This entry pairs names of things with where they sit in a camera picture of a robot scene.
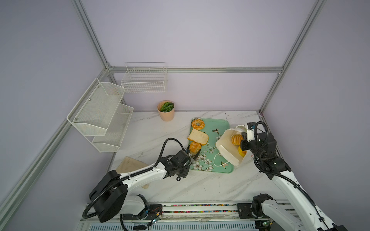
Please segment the green floral tray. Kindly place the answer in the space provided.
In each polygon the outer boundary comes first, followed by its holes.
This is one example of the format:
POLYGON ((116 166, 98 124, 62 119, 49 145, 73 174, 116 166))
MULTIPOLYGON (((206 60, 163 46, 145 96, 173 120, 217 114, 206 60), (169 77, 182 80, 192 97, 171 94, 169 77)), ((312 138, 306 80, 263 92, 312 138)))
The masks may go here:
POLYGON ((200 118, 205 122, 205 128, 200 130, 209 136, 209 141, 204 145, 190 166, 191 170, 216 172, 216 173, 231 173, 234 166, 226 161, 219 153, 215 143, 221 138, 223 133, 230 128, 229 123, 223 119, 200 118))

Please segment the ridged yellow fake loaf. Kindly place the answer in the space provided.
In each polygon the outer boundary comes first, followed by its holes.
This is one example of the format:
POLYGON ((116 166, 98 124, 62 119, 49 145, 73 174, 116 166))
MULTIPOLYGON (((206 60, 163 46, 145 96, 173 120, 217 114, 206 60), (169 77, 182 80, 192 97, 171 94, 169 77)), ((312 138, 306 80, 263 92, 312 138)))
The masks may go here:
POLYGON ((243 141, 243 136, 241 134, 235 134, 231 137, 231 142, 235 146, 240 146, 243 141))

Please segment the fake toast slice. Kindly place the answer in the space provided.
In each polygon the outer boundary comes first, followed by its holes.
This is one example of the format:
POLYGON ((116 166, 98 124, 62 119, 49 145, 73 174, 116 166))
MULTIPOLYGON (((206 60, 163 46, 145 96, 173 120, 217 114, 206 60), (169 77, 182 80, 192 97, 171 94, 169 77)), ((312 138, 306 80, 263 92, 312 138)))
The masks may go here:
POLYGON ((193 129, 188 136, 188 140, 199 143, 200 145, 204 146, 208 143, 209 136, 202 131, 193 129))

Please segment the white paper bag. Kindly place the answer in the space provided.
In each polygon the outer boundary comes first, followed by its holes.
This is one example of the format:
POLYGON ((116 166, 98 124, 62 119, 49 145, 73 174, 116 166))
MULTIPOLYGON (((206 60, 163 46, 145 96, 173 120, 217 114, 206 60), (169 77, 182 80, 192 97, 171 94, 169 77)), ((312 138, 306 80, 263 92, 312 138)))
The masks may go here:
POLYGON ((226 130, 221 138, 215 143, 219 153, 226 159, 226 161, 235 167, 239 167, 242 163, 252 161, 253 154, 251 151, 247 151, 245 157, 241 157, 238 153, 238 146, 235 146, 231 142, 231 137, 235 134, 242 134, 246 132, 247 127, 245 125, 238 125, 235 128, 226 130))

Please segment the yellow fake bread roll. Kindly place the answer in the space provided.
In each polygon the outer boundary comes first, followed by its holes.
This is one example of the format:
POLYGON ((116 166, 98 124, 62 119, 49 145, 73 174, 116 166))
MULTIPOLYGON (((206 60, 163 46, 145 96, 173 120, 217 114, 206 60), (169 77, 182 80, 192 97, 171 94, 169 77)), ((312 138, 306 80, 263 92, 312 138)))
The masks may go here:
POLYGON ((193 155, 196 155, 198 154, 201 149, 202 149, 202 145, 200 143, 197 143, 197 142, 192 142, 190 145, 189 145, 189 151, 191 154, 193 155))

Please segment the yellow ridged fake croissant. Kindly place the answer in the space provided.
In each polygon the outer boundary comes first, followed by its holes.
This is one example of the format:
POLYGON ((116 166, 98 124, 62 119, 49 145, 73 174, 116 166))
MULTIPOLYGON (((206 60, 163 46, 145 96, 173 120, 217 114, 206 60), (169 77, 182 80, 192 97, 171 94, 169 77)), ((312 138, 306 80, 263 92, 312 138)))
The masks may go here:
POLYGON ((247 150, 243 151, 241 146, 238 146, 238 153, 241 157, 245 157, 246 153, 247 153, 247 150))

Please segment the orange fake donut bread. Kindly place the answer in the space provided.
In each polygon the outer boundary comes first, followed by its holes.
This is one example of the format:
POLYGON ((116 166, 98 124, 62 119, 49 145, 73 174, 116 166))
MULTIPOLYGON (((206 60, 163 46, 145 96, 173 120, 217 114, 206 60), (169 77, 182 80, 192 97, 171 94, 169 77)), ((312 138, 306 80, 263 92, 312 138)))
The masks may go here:
POLYGON ((191 123, 193 129, 202 130, 205 128, 205 122, 202 119, 194 119, 191 123))

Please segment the white two-tier mesh shelf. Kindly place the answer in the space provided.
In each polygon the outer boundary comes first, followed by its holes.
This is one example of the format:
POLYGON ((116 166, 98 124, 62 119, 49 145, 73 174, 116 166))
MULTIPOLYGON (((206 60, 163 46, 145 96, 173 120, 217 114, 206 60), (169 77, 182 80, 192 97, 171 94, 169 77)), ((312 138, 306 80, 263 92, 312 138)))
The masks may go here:
POLYGON ((100 153, 116 153, 134 108, 123 103, 126 89, 95 79, 67 115, 67 121, 100 153))

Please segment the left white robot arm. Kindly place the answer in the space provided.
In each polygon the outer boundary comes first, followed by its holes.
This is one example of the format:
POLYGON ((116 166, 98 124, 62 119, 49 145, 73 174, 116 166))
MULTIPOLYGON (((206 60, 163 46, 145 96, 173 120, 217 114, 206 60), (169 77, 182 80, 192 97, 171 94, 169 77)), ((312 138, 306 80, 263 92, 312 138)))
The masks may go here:
POLYGON ((176 155, 163 156, 162 146, 156 162, 148 167, 128 173, 109 171, 90 192, 90 203, 82 213, 83 219, 98 217, 101 223, 120 215, 120 221, 126 216, 133 219, 146 219, 150 213, 150 204, 142 194, 135 194, 136 189, 151 182, 168 177, 177 181, 186 178, 193 159, 189 156, 190 148, 182 147, 176 155))

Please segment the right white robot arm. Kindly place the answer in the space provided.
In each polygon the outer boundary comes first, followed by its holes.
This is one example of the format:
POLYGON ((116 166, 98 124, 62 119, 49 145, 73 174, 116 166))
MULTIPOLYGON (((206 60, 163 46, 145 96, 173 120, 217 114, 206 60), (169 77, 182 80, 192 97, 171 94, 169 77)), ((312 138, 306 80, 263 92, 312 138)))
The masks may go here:
POLYGON ((251 151, 261 173, 283 192, 297 213, 295 217, 266 193, 253 198, 250 213, 255 218, 267 216, 286 231, 345 231, 329 218, 299 184, 290 166, 277 154, 277 141, 263 121, 249 122, 242 132, 241 149, 251 151))

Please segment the potted green plant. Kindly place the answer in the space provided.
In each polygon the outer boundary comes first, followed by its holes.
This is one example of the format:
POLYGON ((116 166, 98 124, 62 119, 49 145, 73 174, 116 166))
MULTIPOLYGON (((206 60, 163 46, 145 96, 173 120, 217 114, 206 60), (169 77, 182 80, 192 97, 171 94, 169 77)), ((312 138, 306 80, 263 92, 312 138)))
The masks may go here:
POLYGON ((163 121, 171 121, 174 118, 175 107, 172 101, 162 101, 158 104, 157 110, 163 121))

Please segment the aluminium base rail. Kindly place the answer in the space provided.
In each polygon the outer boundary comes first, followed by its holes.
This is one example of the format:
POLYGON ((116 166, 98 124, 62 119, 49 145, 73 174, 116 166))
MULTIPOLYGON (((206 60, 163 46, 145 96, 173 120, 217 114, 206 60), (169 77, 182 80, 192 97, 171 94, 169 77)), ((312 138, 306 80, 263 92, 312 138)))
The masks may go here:
POLYGON ((97 214, 100 222, 107 222, 122 214, 124 220, 150 220, 162 215, 169 217, 237 217, 239 219, 267 219, 269 216, 252 212, 252 202, 241 203, 185 203, 185 204, 148 204, 139 198, 141 210, 124 205, 107 213, 97 214))

